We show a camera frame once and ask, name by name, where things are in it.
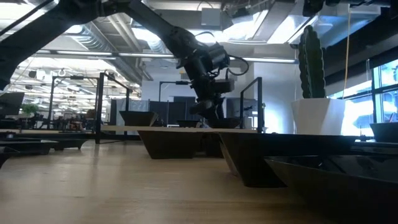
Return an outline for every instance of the cactus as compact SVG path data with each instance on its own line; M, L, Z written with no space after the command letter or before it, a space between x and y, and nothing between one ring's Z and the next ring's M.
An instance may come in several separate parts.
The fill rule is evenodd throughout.
M326 98L321 42L312 26L306 26L298 45L301 88L304 98Z

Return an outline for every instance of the black tray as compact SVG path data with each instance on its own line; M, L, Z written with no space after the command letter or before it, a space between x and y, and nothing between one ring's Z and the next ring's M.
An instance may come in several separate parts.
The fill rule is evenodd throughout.
M119 111L125 126L152 126L157 113L142 111Z
M48 141L0 141L0 147L10 147L20 152L20 155L47 155L51 148L55 147L58 142Z
M356 139L352 136L258 133L220 133L220 136L226 148L224 158L230 160L228 164L234 164L231 172L237 171L247 187L285 187L264 162L264 156L351 154L349 149Z
M396 156L269 157L265 161L308 204L339 223L396 222Z
M62 151L67 148L77 147L79 150L82 145L87 142L87 139L49 139L50 141L56 141L56 144L53 148L56 151Z
M203 133L138 131L152 159L192 159L200 150Z
M393 123L373 123L371 128L377 142L398 143L397 132L398 122Z
M200 121L177 121L177 124L180 126L180 128L197 128L198 123Z
M0 147L0 169L2 165L12 156L18 155L19 152L10 147Z

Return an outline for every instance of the white planter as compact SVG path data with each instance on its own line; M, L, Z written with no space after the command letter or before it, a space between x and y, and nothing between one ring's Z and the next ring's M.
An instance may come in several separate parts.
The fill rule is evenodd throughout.
M340 135L345 100L302 99L292 103L297 134Z

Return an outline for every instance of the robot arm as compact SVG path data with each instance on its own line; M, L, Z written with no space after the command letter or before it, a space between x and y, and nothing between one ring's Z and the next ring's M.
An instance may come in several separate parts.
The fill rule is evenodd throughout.
M51 10L0 42L0 89L9 84L16 67L35 54L71 26L85 24L99 16L124 12L145 28L158 35L179 59L197 94L197 104L190 112L200 114L217 128L232 127L226 121L221 104L222 93L233 90L232 80L216 82L209 73L229 66L229 55L215 44L206 46L189 31L175 27L149 9L140 0L60 0Z

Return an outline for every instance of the black cable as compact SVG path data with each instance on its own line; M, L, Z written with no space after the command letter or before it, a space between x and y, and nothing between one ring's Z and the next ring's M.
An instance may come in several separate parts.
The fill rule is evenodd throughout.
M24 16L22 16L21 18L19 18L18 20L14 21L12 24L8 25L6 28L4 28L2 31L0 31L0 36L4 35L6 32L10 31L12 28L14 28L15 26L17 26L18 24L20 24L21 22L23 22L24 20L26 20L28 17L30 17L31 15L33 15L34 13L36 13L37 11L39 11L40 9L42 9L44 6L48 5L49 3L51 3L53 0L46 0L44 2L42 2L41 4L39 4L38 6L36 6L34 9L32 9L31 11L29 11L27 14L25 14Z
M235 76L241 76L241 75L246 74L249 71L250 65L249 65L249 62L247 60L245 60L245 59L243 59L241 57L238 57L238 56L234 56L234 55L228 55L228 56L232 57L232 58L235 58L235 59L238 59L238 60L240 60L240 61L242 61L242 62L244 62L246 64L246 69L245 69L244 72L242 72L242 73L234 73L234 72L231 71L231 69L227 68L227 71L229 71L229 73L231 73L232 75L235 75Z

